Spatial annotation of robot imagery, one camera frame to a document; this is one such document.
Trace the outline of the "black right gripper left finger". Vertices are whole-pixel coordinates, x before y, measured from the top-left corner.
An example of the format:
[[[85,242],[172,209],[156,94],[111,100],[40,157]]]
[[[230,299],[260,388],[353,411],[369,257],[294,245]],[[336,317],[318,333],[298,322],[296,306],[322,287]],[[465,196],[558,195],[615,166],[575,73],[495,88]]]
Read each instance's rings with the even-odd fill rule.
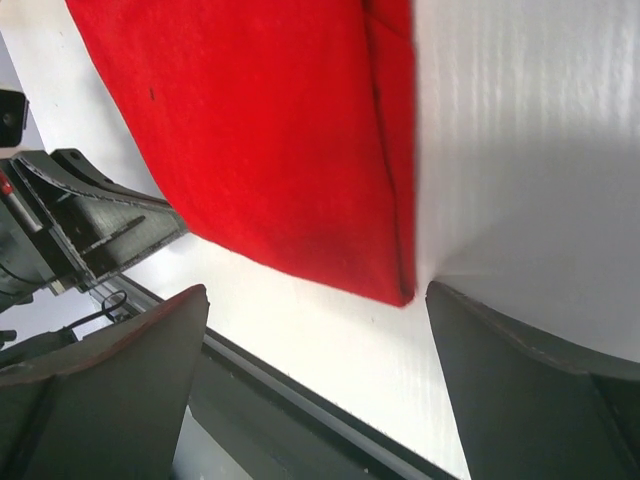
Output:
[[[169,478],[208,310],[195,285],[2,368],[2,478]]]

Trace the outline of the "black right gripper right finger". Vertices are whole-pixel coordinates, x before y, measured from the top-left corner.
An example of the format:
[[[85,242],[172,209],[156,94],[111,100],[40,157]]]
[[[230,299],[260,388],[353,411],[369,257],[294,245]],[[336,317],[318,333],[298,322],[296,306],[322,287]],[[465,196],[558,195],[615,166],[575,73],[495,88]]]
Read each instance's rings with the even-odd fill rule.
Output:
[[[639,365],[433,281],[426,307],[474,479],[636,479]]]

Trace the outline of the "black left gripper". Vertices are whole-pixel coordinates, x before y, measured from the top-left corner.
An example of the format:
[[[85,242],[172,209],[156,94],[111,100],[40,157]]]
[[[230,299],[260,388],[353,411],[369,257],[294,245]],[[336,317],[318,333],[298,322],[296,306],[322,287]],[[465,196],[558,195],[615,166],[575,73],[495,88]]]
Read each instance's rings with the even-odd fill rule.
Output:
[[[1,308],[87,292],[187,233],[165,200],[125,188],[79,150],[1,162]]]

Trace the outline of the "red t shirt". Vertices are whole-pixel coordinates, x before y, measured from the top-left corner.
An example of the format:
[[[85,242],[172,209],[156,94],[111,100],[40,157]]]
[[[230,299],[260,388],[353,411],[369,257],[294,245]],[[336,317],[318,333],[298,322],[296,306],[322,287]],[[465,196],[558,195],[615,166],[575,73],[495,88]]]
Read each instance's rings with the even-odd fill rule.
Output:
[[[393,306],[416,289],[407,1],[71,1],[154,180],[200,237]]]

